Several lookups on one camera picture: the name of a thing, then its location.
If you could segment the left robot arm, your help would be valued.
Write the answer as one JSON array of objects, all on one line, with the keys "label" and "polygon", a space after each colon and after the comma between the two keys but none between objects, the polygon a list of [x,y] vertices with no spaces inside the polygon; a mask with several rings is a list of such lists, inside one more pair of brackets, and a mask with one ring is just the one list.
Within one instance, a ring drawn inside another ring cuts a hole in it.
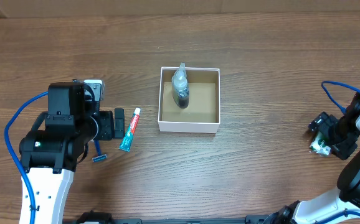
[{"label": "left robot arm", "polygon": [[86,158],[89,142],[124,137],[124,111],[100,110],[104,91],[102,80],[50,84],[47,111],[19,145],[26,174],[20,223],[62,223],[76,167]]}]

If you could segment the green white soap packet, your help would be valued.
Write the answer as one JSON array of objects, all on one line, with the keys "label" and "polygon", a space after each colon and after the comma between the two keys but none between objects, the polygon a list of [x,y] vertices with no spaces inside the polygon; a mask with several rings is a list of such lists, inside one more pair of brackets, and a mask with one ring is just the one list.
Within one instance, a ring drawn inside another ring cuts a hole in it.
[{"label": "green white soap packet", "polygon": [[310,151],[321,156],[329,156],[331,148],[325,143],[326,138],[321,132],[317,132],[310,144]]}]

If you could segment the blue disposable razor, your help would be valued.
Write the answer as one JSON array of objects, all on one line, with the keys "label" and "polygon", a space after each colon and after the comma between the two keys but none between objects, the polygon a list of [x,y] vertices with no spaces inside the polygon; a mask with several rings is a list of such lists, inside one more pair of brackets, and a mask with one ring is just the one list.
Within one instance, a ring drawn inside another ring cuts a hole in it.
[{"label": "blue disposable razor", "polygon": [[94,145],[95,145],[97,155],[92,158],[92,161],[93,162],[104,161],[107,158],[107,155],[102,153],[99,141],[94,140]]}]

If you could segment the clear soap pump bottle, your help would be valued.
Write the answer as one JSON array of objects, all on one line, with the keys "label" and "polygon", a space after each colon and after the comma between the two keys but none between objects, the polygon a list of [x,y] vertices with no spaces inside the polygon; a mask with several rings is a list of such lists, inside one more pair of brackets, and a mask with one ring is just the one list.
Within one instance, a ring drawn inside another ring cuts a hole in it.
[{"label": "clear soap pump bottle", "polygon": [[172,76],[173,99],[182,109],[189,104],[189,84],[187,80],[186,65],[182,62]]}]

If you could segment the colgate toothpaste tube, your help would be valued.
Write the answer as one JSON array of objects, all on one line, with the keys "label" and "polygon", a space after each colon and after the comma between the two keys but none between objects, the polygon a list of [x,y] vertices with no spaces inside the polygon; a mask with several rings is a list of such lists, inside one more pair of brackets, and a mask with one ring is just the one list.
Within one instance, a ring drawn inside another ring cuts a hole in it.
[{"label": "colgate toothpaste tube", "polygon": [[122,142],[119,146],[120,150],[130,152],[134,134],[135,134],[135,130],[136,130],[138,121],[140,119],[140,113],[141,113],[141,108],[135,108],[131,122],[130,122],[128,129],[125,133],[125,136],[122,139]]}]

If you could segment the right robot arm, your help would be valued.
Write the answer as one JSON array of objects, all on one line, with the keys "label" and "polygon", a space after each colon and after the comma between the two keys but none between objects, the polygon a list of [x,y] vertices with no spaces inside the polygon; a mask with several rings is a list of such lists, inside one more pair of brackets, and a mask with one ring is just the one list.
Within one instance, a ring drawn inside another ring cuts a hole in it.
[{"label": "right robot arm", "polygon": [[360,218],[360,91],[341,118],[325,112],[310,124],[330,153],[348,160],[337,186],[309,201],[296,201],[269,215],[265,223],[339,223]]}]

